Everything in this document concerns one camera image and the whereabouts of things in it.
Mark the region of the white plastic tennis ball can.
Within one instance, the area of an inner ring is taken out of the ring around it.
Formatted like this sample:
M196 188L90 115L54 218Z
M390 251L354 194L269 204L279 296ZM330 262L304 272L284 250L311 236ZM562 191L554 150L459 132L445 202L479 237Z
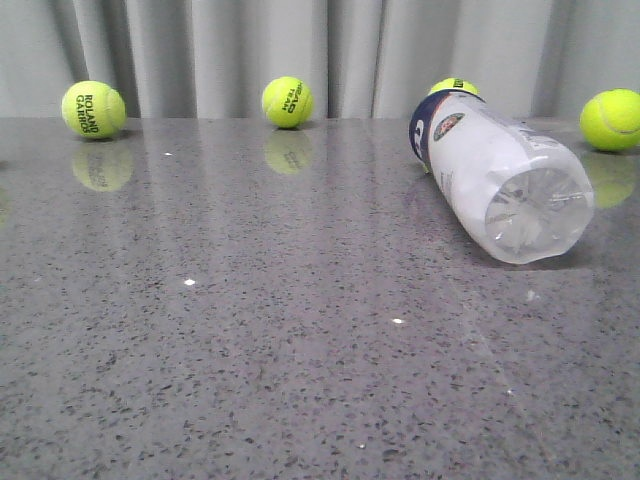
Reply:
M592 219L594 193L579 158L472 93L427 95L409 140L466 232L496 260L562 255Z

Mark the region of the Wilson tennis ball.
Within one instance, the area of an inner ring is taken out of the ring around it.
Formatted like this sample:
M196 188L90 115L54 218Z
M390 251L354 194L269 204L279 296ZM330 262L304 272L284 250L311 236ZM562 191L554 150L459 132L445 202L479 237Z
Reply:
M449 77L435 83L429 90L429 95L445 90L458 90L478 95L478 88L470 81L462 78Z

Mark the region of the Roland Garros tennis ball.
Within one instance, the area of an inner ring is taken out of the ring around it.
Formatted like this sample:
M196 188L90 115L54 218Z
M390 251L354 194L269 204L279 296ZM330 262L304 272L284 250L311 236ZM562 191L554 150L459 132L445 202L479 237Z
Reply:
M77 82L65 92L61 114L74 133L89 139L111 138L127 121L120 93L104 82L90 80Z

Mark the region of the plain yellow tennis ball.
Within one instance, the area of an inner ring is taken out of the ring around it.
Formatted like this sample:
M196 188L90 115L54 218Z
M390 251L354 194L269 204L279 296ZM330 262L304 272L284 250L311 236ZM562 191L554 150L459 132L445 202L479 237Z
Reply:
M602 91L583 107L579 127L585 140L602 151L623 151L639 143L639 94L629 89Z

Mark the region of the grey pleated curtain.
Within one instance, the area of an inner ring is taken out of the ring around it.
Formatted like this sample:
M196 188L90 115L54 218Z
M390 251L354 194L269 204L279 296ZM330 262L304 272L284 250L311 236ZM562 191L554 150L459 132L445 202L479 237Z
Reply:
M473 82L515 117L574 117L639 86L635 1L5 1L1 113L51 117L74 82L133 117L259 115L272 79L318 117L405 118L435 82Z

